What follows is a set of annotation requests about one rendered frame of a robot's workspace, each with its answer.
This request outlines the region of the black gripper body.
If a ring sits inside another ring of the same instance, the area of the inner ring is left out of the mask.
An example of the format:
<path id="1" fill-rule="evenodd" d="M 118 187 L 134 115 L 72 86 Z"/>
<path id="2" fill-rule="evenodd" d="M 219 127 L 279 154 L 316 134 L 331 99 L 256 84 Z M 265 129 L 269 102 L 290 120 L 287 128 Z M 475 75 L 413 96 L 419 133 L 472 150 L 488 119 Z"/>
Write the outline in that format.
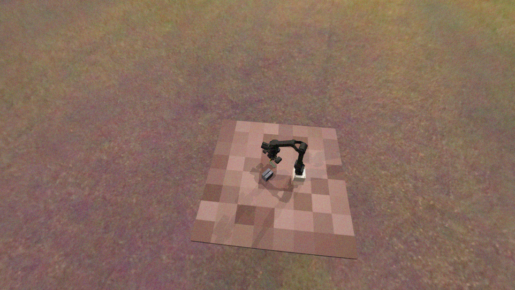
<path id="1" fill-rule="evenodd" d="M 270 149 L 268 149 L 268 151 L 264 149 L 264 150 L 263 150 L 263 153 L 265 154 L 266 152 L 268 152 L 268 155 L 269 155 L 271 158 L 275 159 L 274 161 L 275 161 L 277 164 L 278 164 L 279 162 L 281 162 L 281 161 L 282 161 L 282 158 L 281 158 L 281 157 L 279 157 L 279 156 L 277 157 L 276 152 L 275 152 L 275 153 L 271 153 L 271 152 L 270 152 Z"/>

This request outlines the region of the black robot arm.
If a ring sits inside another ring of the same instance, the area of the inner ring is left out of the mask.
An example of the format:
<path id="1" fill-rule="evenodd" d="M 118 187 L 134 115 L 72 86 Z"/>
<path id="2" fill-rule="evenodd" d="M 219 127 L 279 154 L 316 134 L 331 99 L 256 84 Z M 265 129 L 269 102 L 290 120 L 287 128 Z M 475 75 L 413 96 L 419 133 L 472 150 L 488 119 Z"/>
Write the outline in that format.
<path id="1" fill-rule="evenodd" d="M 299 148 L 295 146 L 295 144 L 300 144 Z M 278 141 L 277 139 L 272 139 L 270 143 L 262 142 L 261 148 L 268 151 L 270 149 L 271 153 L 277 153 L 280 152 L 279 147 L 288 147 L 291 146 L 299 153 L 298 160 L 296 160 L 294 168 L 295 168 L 295 175 L 302 176 L 305 165 L 303 164 L 303 156 L 306 152 L 306 149 L 308 148 L 308 145 L 303 141 L 296 141 L 295 139 L 292 140 L 285 140 L 285 141 Z"/>

